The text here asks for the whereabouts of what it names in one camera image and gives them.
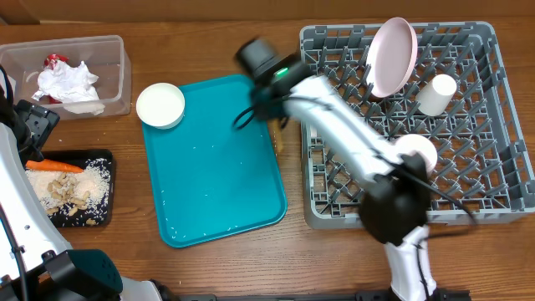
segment white bowl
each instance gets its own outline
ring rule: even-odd
[[[141,121],[157,129],[170,129],[181,122],[186,102],[173,84],[158,83],[141,92],[135,110]]]

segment crumpled paper towel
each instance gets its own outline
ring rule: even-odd
[[[64,104],[98,100],[96,89],[93,87],[99,79],[91,74],[84,61],[79,67],[72,68],[65,62],[58,60],[53,69],[45,69],[39,74],[37,83],[39,90],[32,96],[35,100],[48,95]],[[92,113],[98,115],[104,112],[102,104],[65,105],[64,108],[75,114]]]

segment pink plate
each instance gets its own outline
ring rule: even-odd
[[[403,18],[392,18],[375,34],[366,64],[371,65],[366,81],[373,83],[371,94],[387,97],[409,80],[418,54],[415,30]]]

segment wooden surface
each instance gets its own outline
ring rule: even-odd
[[[535,16],[532,0],[18,0],[39,21],[150,22]]]
[[[412,22],[455,21],[410,18]],[[132,62],[132,111],[103,119],[61,121],[48,150],[108,148],[118,161],[113,220],[104,228],[64,229],[76,248],[105,251],[121,274],[155,278],[176,293],[247,295],[351,293],[388,288],[383,247],[363,230],[318,231],[303,219],[300,130],[284,131],[278,156],[288,195],[288,214],[261,230],[187,249],[160,239],[145,146],[135,99],[156,82],[189,84],[238,73],[232,61],[248,39],[262,35],[287,54],[298,32],[317,23],[378,23],[384,19],[284,22],[133,23],[10,26],[0,41],[119,34]],[[535,18],[488,18],[496,29],[523,134],[535,160]],[[451,230],[433,227],[433,232]],[[441,287],[470,289],[475,300],[535,299],[535,215],[507,225],[483,226],[469,237],[431,241],[431,266]]]
[[[39,20],[30,13],[22,0],[2,0],[0,18],[7,24],[39,24]]]

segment carrot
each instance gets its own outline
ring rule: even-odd
[[[44,159],[41,162],[28,161],[26,162],[26,167],[35,170],[35,171],[62,171],[62,172],[73,172],[80,173],[84,172],[83,169],[73,166],[63,162],[52,161]]]

